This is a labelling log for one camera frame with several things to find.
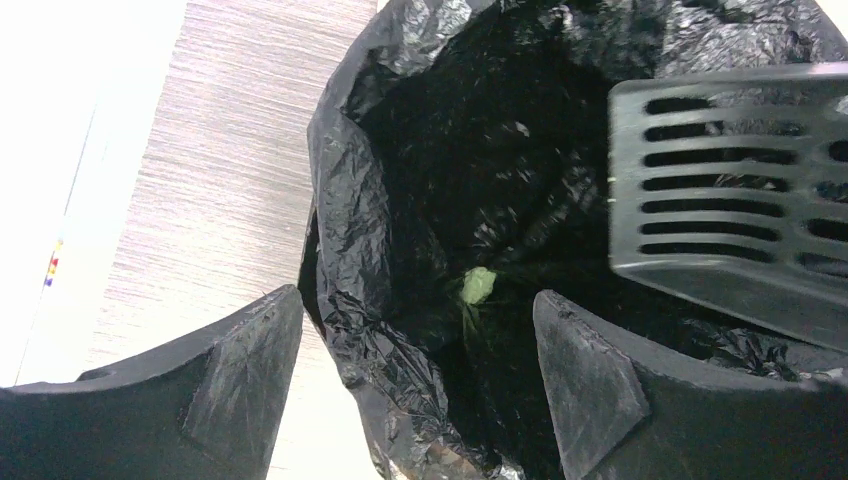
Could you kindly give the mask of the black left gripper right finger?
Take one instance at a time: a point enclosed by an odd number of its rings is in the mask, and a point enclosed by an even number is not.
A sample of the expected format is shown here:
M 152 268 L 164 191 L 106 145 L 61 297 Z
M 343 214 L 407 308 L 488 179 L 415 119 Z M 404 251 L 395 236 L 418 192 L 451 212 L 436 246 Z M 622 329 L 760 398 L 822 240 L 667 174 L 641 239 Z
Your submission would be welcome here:
M 847 381 L 712 365 L 558 293 L 534 301 L 538 359 L 569 479 L 843 479 Z

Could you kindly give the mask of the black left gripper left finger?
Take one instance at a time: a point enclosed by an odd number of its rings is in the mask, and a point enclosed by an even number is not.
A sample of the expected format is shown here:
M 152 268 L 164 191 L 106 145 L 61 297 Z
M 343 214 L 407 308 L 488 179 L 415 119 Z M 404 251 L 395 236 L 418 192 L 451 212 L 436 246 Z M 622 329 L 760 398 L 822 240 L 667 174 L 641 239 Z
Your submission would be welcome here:
M 69 383 L 1 392 L 5 479 L 263 479 L 303 322 L 282 286 Z

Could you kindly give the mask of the green litter clump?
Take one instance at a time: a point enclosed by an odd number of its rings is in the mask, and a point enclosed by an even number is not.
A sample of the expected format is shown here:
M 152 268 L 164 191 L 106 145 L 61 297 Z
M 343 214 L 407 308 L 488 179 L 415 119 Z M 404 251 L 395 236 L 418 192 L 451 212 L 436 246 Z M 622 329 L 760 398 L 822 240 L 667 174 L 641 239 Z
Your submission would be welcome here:
M 461 299 L 468 305 L 484 302 L 491 295 L 496 279 L 497 273 L 483 266 L 468 270 L 463 277 Z

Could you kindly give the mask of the black litter scoop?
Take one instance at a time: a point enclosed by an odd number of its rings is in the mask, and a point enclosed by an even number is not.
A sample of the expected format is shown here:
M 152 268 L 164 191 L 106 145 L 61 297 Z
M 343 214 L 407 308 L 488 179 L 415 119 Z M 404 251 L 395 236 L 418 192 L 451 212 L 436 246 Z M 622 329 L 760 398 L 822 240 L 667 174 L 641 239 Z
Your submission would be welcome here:
M 631 80 L 609 94 L 618 275 L 847 348 L 847 66 Z

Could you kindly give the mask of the bin with black bag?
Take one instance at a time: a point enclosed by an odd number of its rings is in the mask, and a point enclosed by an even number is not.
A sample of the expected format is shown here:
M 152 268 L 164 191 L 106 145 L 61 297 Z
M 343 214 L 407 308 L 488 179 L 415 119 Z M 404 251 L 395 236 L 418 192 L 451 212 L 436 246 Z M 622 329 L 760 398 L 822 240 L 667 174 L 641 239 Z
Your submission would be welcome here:
M 615 273 L 609 94 L 631 80 L 843 62 L 816 1 L 392 1 L 308 129 L 299 285 L 387 479 L 569 479 L 538 359 L 551 290 L 688 357 L 797 382 L 810 344 Z M 497 273 L 478 305 L 465 273 Z

